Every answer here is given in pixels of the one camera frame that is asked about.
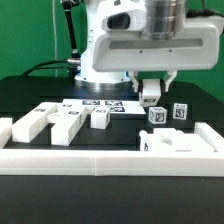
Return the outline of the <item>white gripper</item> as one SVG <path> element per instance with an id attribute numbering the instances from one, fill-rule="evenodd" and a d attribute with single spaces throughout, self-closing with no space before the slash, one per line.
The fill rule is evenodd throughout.
<path id="1" fill-rule="evenodd" d="M 224 18 L 214 16 L 188 19 L 169 40 L 142 39 L 138 32 L 101 31 L 94 37 L 91 64 L 100 72 L 129 71 L 135 93 L 139 87 L 136 71 L 168 71 L 163 78 L 168 92 L 176 70 L 215 66 L 223 30 Z"/>

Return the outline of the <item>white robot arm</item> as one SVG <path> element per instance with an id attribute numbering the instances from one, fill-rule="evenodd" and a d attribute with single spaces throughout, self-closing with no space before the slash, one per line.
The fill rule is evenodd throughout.
<path id="1" fill-rule="evenodd" d="M 187 11 L 187 0 L 84 0 L 87 47 L 75 80 L 95 88 L 130 82 L 141 71 L 215 66 L 224 18 Z"/>

